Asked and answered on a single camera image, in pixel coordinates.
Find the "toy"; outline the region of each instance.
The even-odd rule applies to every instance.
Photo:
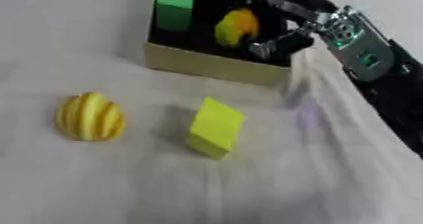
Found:
[[[157,0],[156,21],[158,28],[183,31],[191,22],[194,0]]]
[[[69,97],[56,113],[56,123],[67,136],[82,141],[107,141],[126,126],[119,105],[100,93]]]
[[[220,160],[232,151],[245,116],[231,107],[206,97],[187,138],[189,147]]]
[[[236,9],[216,26],[215,37],[223,46],[236,47],[244,36],[256,38],[259,28],[259,20],[250,9]]]

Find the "cardboard box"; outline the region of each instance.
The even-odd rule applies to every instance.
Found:
[[[214,26],[226,12],[236,8],[237,2],[242,5],[242,0],[195,0],[189,32],[158,29],[153,12],[145,45],[146,66],[208,78],[279,85],[291,72],[289,58],[277,63],[251,61],[238,51],[226,50],[214,41]]]

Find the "table surface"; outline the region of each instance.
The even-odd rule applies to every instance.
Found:
[[[423,60],[423,0],[333,1]],[[421,223],[420,159],[321,43],[278,89],[156,72],[121,57],[130,27],[145,37],[151,2],[0,0],[2,223]],[[122,138],[56,131],[58,104],[87,91],[122,105]],[[183,145],[206,95],[247,117],[221,162]]]

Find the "yellow striped ball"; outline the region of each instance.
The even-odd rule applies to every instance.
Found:
[[[100,93],[69,97],[57,110],[56,124],[67,136],[81,141],[108,141],[125,129],[119,105]]]

